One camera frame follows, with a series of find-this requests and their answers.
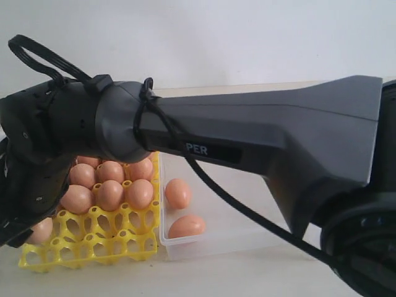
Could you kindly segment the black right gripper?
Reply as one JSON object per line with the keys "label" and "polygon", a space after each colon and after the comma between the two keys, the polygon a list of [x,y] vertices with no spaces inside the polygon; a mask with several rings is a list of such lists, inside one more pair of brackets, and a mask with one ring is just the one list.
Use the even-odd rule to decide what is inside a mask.
{"label": "black right gripper", "polygon": [[48,163],[26,162],[1,141],[1,246],[21,247],[33,226],[51,217],[69,189],[74,156],[62,155]]}

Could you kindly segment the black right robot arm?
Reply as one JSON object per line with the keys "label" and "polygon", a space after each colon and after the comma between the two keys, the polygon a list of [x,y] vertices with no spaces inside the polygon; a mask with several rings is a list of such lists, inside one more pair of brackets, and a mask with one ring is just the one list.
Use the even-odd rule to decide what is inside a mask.
{"label": "black right robot arm", "polygon": [[184,156],[252,221],[362,296],[395,295],[395,82],[161,98],[152,79],[58,78],[1,100],[1,244],[50,216],[81,156]]}

